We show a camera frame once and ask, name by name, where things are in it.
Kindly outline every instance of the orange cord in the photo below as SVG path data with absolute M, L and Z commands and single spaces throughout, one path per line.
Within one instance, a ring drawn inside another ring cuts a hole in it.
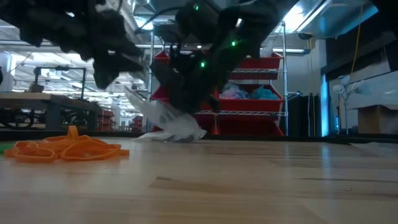
M 79 136 L 76 126 L 69 126 L 66 136 L 46 138 L 43 141 L 19 141 L 4 151 L 6 157 L 17 162 L 51 163 L 63 161 L 93 161 L 116 156 L 129 156 L 130 151 L 119 144 L 107 144 L 89 136 Z

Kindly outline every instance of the plastic bag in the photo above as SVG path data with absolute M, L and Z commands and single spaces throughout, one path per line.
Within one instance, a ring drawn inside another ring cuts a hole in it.
M 130 103 L 148 118 L 151 123 L 164 131 L 147 133 L 136 141 L 153 139 L 158 141 L 192 142 L 206 134 L 189 114 L 180 112 L 172 105 L 161 101 L 146 101 L 136 92 L 124 87 Z

